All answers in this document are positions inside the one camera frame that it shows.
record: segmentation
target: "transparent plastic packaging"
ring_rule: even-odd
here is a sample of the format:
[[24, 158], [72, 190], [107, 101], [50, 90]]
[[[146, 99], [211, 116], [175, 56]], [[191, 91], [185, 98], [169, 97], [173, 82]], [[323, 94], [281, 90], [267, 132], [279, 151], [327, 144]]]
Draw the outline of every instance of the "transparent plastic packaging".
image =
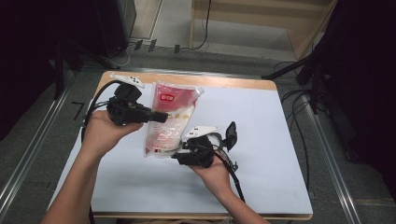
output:
[[149, 122], [145, 156], [167, 158], [181, 147], [181, 135], [195, 110], [204, 89], [164, 82], [154, 83], [152, 109], [168, 113], [165, 123]]

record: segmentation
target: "white tabletop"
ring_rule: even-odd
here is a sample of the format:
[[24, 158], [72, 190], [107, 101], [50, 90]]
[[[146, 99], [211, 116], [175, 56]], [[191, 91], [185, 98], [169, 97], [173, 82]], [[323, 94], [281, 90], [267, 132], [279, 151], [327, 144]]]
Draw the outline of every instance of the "white tabletop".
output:
[[[108, 100], [116, 88], [117, 84], [110, 86], [98, 102]], [[229, 156], [239, 165], [236, 175], [246, 203], [264, 217], [310, 218], [312, 206], [277, 91], [203, 88], [205, 93], [185, 132], [197, 125], [220, 126], [219, 133], [224, 136], [235, 121], [238, 141]], [[150, 106], [152, 85], [140, 90], [143, 95], [137, 102]], [[146, 132], [147, 125], [124, 137], [102, 159], [92, 197], [93, 212], [226, 216], [226, 210], [189, 167], [170, 158], [144, 157]], [[79, 148], [80, 138], [54, 197]]]

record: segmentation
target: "table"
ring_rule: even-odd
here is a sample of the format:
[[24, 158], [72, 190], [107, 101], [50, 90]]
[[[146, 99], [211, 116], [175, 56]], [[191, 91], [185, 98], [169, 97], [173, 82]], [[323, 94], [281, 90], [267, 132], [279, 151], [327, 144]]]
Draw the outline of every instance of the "table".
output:
[[[98, 90], [112, 80], [111, 73], [103, 74]], [[196, 125], [219, 126], [219, 133], [224, 136], [230, 122], [236, 122], [238, 142], [229, 156], [238, 162], [236, 175], [247, 204], [266, 218], [312, 217], [312, 206], [274, 82], [193, 74], [115, 73], [139, 77], [147, 83], [145, 89], [140, 89], [143, 95], [137, 101], [146, 106], [151, 102], [152, 85], [149, 83], [154, 81], [203, 87], [205, 93], [200, 97], [186, 131]], [[108, 100], [116, 88], [117, 84], [111, 85], [98, 102]], [[226, 218], [226, 210], [191, 169], [179, 165], [174, 159], [144, 157], [146, 131], [147, 125], [124, 137], [102, 159], [92, 196], [94, 215]], [[64, 182], [79, 148], [78, 136], [53, 197]]]
[[[192, 1], [191, 48], [194, 20], [206, 20], [208, 3], [208, 0]], [[337, 0], [212, 0], [209, 19], [284, 28], [300, 60], [318, 34], [324, 32], [336, 3]]]

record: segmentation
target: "hand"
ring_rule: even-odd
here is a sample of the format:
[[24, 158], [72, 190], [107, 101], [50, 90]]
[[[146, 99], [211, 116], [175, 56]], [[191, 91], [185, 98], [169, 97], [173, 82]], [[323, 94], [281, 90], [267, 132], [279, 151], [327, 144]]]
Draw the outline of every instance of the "hand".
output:
[[232, 191], [230, 174], [218, 157], [214, 156], [213, 163], [208, 168], [201, 166], [190, 166], [190, 168], [203, 179], [206, 187], [216, 197], [222, 192]]
[[141, 127], [143, 127], [143, 123], [129, 123], [118, 126], [109, 118], [106, 110], [95, 111], [88, 122], [81, 151], [88, 152], [88, 155], [101, 159], [123, 136], [135, 132]]

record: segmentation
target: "red label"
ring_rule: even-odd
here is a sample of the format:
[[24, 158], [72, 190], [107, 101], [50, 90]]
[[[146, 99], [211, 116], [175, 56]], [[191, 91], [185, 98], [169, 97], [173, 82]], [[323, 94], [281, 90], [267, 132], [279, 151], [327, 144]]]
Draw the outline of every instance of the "red label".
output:
[[175, 100], [175, 96], [171, 95], [171, 94], [162, 94], [160, 99], [162, 101], [174, 101]]

